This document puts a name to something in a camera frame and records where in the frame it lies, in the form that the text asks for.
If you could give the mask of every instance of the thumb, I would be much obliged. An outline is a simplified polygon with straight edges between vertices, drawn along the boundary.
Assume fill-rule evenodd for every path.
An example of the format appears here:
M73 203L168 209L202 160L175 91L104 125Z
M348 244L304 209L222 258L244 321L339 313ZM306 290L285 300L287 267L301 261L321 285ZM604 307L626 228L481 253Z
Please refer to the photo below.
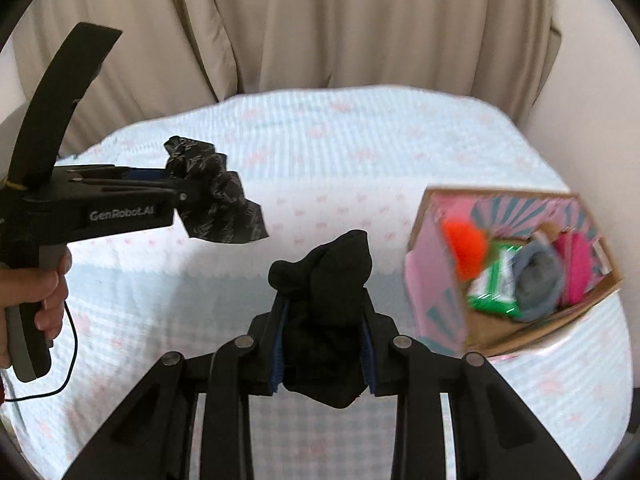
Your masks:
M48 298L60 277L55 270L0 270L0 308Z

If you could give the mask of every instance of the screw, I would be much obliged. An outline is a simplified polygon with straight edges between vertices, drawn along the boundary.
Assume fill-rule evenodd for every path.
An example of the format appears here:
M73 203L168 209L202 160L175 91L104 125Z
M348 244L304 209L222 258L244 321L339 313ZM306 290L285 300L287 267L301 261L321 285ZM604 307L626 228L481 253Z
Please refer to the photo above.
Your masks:
M478 352L471 352L470 354L467 354L465 359L467 363L477 368L484 364L484 357L482 357Z
M167 352L162 356L162 364L164 366L175 366L180 362L182 356L179 352Z
M396 348L409 348L411 346L411 338L405 335L397 335L394 338L394 346Z
M254 345L254 338L250 335L241 335L234 341L238 348L251 348Z

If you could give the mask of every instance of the black cable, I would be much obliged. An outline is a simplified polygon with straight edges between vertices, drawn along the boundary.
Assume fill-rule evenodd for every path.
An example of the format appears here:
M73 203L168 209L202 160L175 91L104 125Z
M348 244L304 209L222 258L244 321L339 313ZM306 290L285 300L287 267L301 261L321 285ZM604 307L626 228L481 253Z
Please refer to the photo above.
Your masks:
M37 395L31 395L27 397L19 397L17 399L5 399L4 402L22 402L23 400L43 399L45 397L52 397L54 395L59 394L69 384L69 381L71 380L71 374L74 371L74 365L76 364L76 357L78 357L78 333L76 332L74 319L71 317L71 312L69 312L69 307L66 305L66 301L65 301L65 312L66 312L66 316L69 318L69 324L71 325L71 330L74 333L74 355L71 358L71 364L69 365L69 372L66 375L65 382L57 390L55 390L54 392L49 392L48 394L37 394Z

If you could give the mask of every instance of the bed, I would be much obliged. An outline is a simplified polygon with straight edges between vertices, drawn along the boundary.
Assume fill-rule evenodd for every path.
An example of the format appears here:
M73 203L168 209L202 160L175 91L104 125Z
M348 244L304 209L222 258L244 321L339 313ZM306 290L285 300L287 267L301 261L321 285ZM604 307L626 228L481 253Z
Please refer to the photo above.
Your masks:
M297 260L350 228L367 230L374 306L391 315L400 332L415 335L402 263L427 185L567 190L496 108L391 86L238 96L125 127L61 163L162 167L162 144L172 135L213 142L228 155L247 197L262 205L270 238L247 246L208 244L188 239L177 219L170 228L73 244L68 304L79 332L73 378L58 396L2 407L45 480L63 475L163 353L211 352L268 311L274 291L266 274L273 261ZM65 321L51 373L21 384L4 372L9 393L57 387L72 349ZM595 478L620 443L630 412L630 343L619 297L493 362L582 477ZM446 400L443 407L446 421ZM281 392L252 399L251 408L256 478L388 478L392 399L364 395L335 412ZM447 423L446 430L453 479Z

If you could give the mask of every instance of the blue gripper pad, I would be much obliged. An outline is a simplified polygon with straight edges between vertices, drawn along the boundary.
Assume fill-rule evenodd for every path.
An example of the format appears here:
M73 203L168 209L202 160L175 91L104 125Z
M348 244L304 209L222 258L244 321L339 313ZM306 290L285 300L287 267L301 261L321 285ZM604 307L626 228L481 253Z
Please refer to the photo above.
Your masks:
M371 333L365 320L362 320L360 330L360 363L362 364L362 374L364 381L369 387L369 391L375 395L378 390L378 378L376 376L376 353L373 349Z
M284 379L284 355L282 354L282 330L284 329L284 323L287 319L287 313L289 311L289 301L285 301L282 308L282 316L280 317L280 323L278 324L278 332L276 334L276 341L273 346L273 352L271 353L271 377L269 379L269 389L272 394L277 393L278 385L282 384Z

